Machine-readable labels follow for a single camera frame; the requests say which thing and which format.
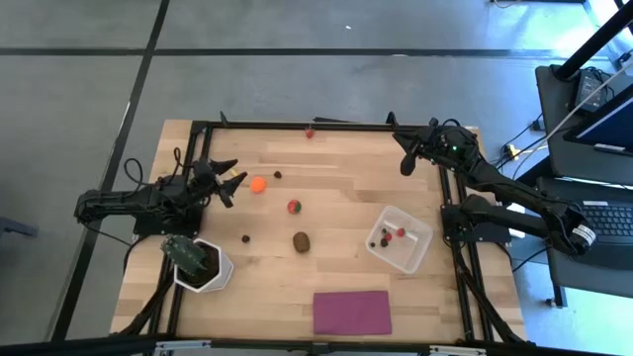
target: wooden tabletop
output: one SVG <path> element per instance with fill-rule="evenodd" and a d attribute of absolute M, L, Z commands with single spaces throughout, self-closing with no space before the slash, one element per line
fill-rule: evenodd
<path fill-rule="evenodd" d="M 171 174 L 172 149 L 185 151 L 191 123 L 165 122 L 150 181 Z M 237 158 L 235 169 L 248 172 L 233 208 L 212 199 L 199 234 L 221 246 L 235 269 L 224 290 L 185 292 L 179 336 L 378 342 L 463 338 L 451 251 L 440 238 L 437 166 L 418 160 L 413 174 L 402 176 L 403 152 L 389 133 L 318 131 L 307 139 L 302 131 L 214 130 L 210 156 Z M 275 171 L 283 177 L 274 178 Z M 266 179 L 264 193 L 249 191 L 253 176 Z M 292 199 L 303 205 L 297 215 L 286 210 Z M 381 210 L 389 205 L 433 228 L 425 257 L 412 275 L 372 255 L 364 244 Z M 297 231 L 310 237 L 307 254 L 293 248 Z M 244 234 L 251 237 L 249 243 L 241 242 Z M 163 238 L 150 237 L 132 252 L 113 331 L 127 326 L 155 290 Z M 525 337 L 507 256 L 491 243 L 477 246 L 488 297 L 513 331 Z M 389 291 L 391 335 L 313 334 L 314 292 L 372 290 Z M 482 338 L 477 303 L 470 298 L 476 336 Z M 166 328 L 170 306 L 168 296 L 160 330 Z"/>

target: clear plastic container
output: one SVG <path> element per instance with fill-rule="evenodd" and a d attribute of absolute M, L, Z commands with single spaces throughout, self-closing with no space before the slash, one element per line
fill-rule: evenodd
<path fill-rule="evenodd" d="M 405 229 L 404 236 L 397 234 L 401 227 Z M 383 229 L 392 235 L 392 240 L 386 247 L 381 245 Z M 405 273 L 412 274 L 419 267 L 431 238 L 433 229 L 429 225 L 396 207 L 387 206 L 374 224 L 365 246 L 378 258 Z"/>

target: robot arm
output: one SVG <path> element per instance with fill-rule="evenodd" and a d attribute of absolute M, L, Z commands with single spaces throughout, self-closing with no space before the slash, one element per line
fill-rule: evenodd
<path fill-rule="evenodd" d="M 568 255 L 587 252 L 595 233 L 578 205 L 547 197 L 503 175 L 483 158 L 477 136 L 460 126 L 440 126 L 432 119 L 429 126 L 415 132 L 395 132 L 394 139 L 405 150 L 401 173 L 409 176 L 415 160 L 424 158 L 461 176 L 465 185 L 480 192 L 492 192 L 498 200 L 513 202 L 541 216 L 509 212 L 491 206 L 485 199 L 469 196 L 453 211 L 456 228 L 464 223 L 492 222 L 548 239 L 551 245 Z"/>
<path fill-rule="evenodd" d="M 129 192 L 90 190 L 77 200 L 74 215 L 80 223 L 89 224 L 108 216 L 136 218 L 135 233 L 194 235 L 198 232 L 202 210 L 213 194 L 230 208 L 233 195 L 246 177 L 242 172 L 221 182 L 219 175 L 229 171 L 237 160 L 225 162 L 193 162 L 193 177 L 184 175 L 161 177 L 154 184 Z"/>

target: potted plant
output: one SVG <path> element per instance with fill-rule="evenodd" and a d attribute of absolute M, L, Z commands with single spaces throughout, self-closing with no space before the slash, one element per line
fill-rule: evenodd
<path fill-rule="evenodd" d="M 223 289 L 233 272 L 222 249 L 202 238 L 168 235 L 160 249 L 174 263 L 174 281 L 196 293 Z"/>

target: purple cloth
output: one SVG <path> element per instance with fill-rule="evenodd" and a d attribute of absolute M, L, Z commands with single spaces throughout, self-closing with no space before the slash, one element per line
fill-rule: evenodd
<path fill-rule="evenodd" d="M 387 291 L 315 293 L 315 334 L 383 335 L 392 333 Z"/>

